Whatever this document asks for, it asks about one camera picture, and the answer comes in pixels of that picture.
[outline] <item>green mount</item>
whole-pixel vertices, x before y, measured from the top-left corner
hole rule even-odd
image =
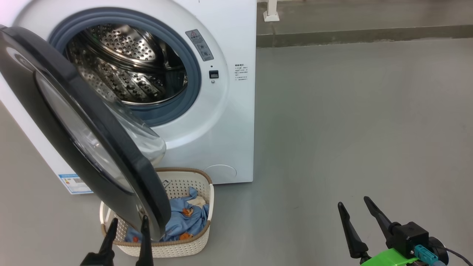
[[[378,255],[372,257],[368,261],[361,264],[361,266],[404,266],[408,263],[412,263],[418,260],[418,258],[404,258],[394,248],[382,251]]]

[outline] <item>teal connector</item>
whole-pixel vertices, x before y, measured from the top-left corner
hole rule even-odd
[[[426,249],[423,245],[417,245],[414,248],[414,256],[418,257],[420,261],[423,261],[430,266],[433,266],[438,261],[438,257]]]

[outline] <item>warning label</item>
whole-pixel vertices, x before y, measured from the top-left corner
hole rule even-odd
[[[235,65],[235,80],[242,81],[248,79],[248,67],[245,64]]]
[[[59,175],[59,178],[71,194],[93,193],[77,174]]]
[[[187,37],[189,37],[195,48],[199,51],[202,60],[208,61],[213,59],[213,55],[210,51],[210,48],[207,46],[207,43],[205,42],[204,38],[198,30],[195,29],[186,31],[185,34],[187,35]]]

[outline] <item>white plastic basket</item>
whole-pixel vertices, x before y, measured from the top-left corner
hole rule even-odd
[[[166,187],[168,198],[178,198],[189,196],[189,187],[197,189],[198,195],[203,197],[209,204],[209,216],[204,229],[196,236],[179,241],[152,243],[151,249],[153,257],[182,257],[194,255],[202,251],[207,244],[210,232],[210,222],[212,220],[214,190],[210,177],[203,171],[191,168],[158,168],[156,172]],[[110,215],[118,218],[118,228],[114,245],[130,256],[140,255],[139,243],[124,242],[128,224],[118,217],[103,202],[100,204],[100,223],[102,234],[105,236],[110,225]]]

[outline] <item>concrete floor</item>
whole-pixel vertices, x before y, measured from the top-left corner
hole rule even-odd
[[[257,47],[472,38],[470,0],[280,1],[280,21],[264,22],[258,3]]]
[[[254,182],[217,186],[207,247],[155,265],[358,265],[336,204],[373,256],[365,195],[473,259],[472,69],[473,39],[258,50]],[[69,195],[4,107],[0,124],[0,264],[77,265],[100,201]]]

